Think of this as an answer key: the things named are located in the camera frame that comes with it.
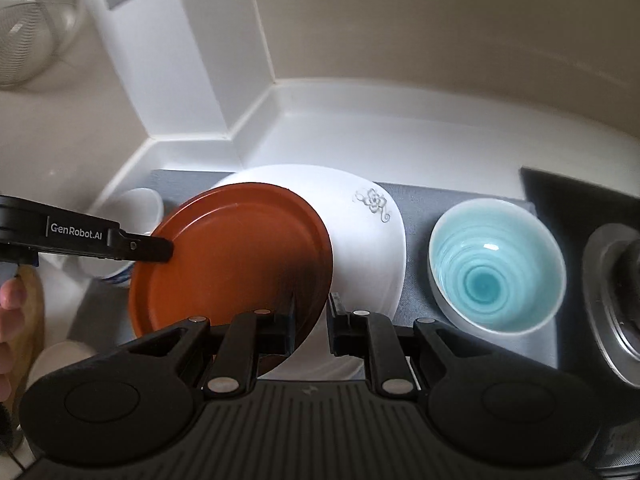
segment ridged black surface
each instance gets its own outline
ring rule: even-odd
[[[154,457],[103,470],[42,459],[23,478],[595,480],[596,476],[577,462],[530,471],[475,462],[443,443],[416,405],[374,396],[361,381],[259,381],[241,399],[210,402],[180,442]]]

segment stove burner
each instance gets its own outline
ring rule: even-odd
[[[628,315],[637,312],[634,318],[640,319],[638,304],[630,303],[637,285],[631,264],[634,246],[640,251],[635,229],[622,224],[596,229],[584,249],[582,291],[600,352],[618,377],[640,388],[640,330]]]

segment orange plate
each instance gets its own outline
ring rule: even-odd
[[[288,189],[211,189],[180,206],[153,236],[172,240],[174,256],[134,266],[129,316],[137,336],[191,316],[230,323],[239,312],[273,310],[295,292],[298,346],[329,294],[329,235],[315,210]]]

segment white plate with floral design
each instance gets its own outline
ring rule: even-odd
[[[349,311],[369,310],[393,319],[404,282],[406,239],[398,206],[385,189],[345,171],[303,164],[251,168],[229,175],[215,187],[239,182],[274,184],[306,200],[331,238],[331,291],[340,294]],[[293,355],[262,377],[344,380],[353,377],[361,366],[360,359],[331,355],[323,312]]]

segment gas stove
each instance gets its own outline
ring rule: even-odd
[[[521,175],[566,261],[559,368],[588,382],[603,406],[587,462],[605,478],[638,478],[640,200],[541,171]]]

